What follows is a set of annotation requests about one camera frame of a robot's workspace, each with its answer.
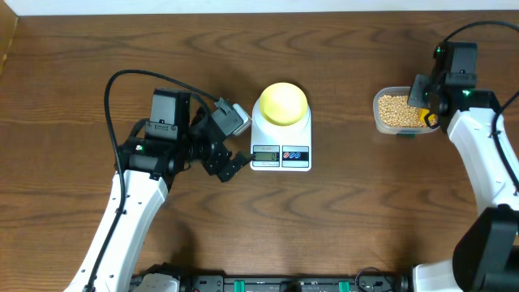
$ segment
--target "white scale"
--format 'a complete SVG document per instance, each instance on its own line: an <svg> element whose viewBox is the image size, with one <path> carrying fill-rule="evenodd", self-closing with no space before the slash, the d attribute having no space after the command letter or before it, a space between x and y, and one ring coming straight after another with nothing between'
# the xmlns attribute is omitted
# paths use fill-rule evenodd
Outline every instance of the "white scale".
<svg viewBox="0 0 519 292"><path fill-rule="evenodd" d="M251 153L253 170L308 171L311 168L311 112L290 126L277 126L260 112L260 100L252 110Z"/></svg>

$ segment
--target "brown tabletop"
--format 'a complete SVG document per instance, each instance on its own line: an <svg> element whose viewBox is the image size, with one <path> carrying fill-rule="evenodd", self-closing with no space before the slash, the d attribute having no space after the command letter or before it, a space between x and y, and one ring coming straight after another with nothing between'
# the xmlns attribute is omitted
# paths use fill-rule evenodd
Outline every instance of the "brown tabletop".
<svg viewBox="0 0 519 292"><path fill-rule="evenodd" d="M289 81L312 109L309 173L243 169L231 182L201 165L176 177L137 271L168 261L228 274L355 274L447 259L476 218L457 150L437 131L375 129L374 95L428 74L432 51L475 20L517 12L23 17L0 77L0 290L62 290L109 198L114 157L102 94L121 69L178 78L249 113ZM518 89L519 35L473 28L478 86ZM111 109L122 142L165 82L125 76ZM519 145L519 116L505 114ZM250 131L228 141L247 151Z"/></svg>

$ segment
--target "dried chickpeas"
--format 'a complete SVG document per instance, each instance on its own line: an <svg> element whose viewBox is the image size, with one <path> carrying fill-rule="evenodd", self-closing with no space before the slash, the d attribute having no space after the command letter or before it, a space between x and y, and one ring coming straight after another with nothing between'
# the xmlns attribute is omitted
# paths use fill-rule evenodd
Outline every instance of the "dried chickpeas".
<svg viewBox="0 0 519 292"><path fill-rule="evenodd" d="M391 127L427 127L420 119L420 109L407 105L407 96L381 96L379 113L382 122ZM436 123L433 118L429 121L431 125Z"/></svg>

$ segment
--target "white wall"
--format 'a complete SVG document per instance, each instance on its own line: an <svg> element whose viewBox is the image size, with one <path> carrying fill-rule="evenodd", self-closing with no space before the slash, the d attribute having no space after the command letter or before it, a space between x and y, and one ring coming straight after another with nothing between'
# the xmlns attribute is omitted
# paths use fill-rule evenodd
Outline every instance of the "white wall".
<svg viewBox="0 0 519 292"><path fill-rule="evenodd" d="M519 10L519 0L5 0L17 15Z"/></svg>

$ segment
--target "clear container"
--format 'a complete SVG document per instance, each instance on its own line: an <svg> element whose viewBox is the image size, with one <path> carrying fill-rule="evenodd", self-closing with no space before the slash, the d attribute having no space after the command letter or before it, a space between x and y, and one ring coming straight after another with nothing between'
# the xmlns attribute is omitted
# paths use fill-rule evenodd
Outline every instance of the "clear container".
<svg viewBox="0 0 519 292"><path fill-rule="evenodd" d="M375 95L375 98L373 99L373 115L375 116L375 125L376 129L379 130L380 133L384 134L426 134L431 133L433 131L438 130L431 129L429 127L391 127L386 125L384 122L382 122L382 118L380 118L380 112L379 112L379 99L384 95L389 95L392 97L397 96L407 96L409 95L409 86L400 86L400 87L391 87L391 88L384 88L379 91Z"/></svg>

